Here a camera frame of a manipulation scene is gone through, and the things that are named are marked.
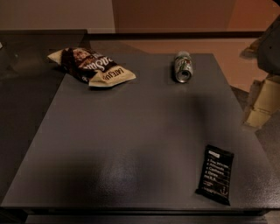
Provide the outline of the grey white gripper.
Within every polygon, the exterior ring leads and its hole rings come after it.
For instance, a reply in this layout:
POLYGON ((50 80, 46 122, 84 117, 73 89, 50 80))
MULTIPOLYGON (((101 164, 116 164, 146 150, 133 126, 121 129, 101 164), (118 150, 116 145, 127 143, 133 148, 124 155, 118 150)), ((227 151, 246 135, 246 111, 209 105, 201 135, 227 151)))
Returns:
POLYGON ((258 67, 269 73, 252 83, 244 111, 243 123, 260 129, 280 109, 280 15, 240 56, 257 59, 258 67))

